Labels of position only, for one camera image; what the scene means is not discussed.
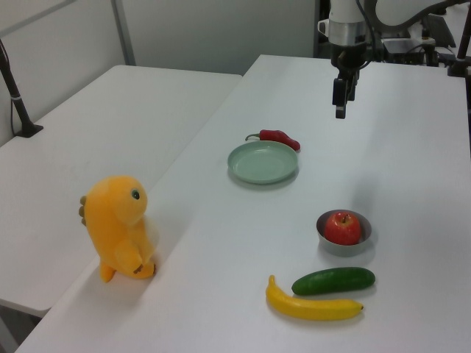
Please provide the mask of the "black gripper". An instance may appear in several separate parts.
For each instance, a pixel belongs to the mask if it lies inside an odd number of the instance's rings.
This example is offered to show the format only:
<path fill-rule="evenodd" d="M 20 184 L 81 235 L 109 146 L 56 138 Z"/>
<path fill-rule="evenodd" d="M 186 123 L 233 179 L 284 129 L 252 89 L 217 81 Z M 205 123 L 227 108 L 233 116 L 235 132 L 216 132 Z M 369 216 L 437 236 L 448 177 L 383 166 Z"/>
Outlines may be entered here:
<path fill-rule="evenodd" d="M 333 81 L 332 104 L 336 108 L 335 117 L 345 119 L 347 100 L 355 100 L 358 71 L 364 64 L 364 44 L 356 46 L 332 44 L 330 61 L 339 70 L 339 78 Z"/>

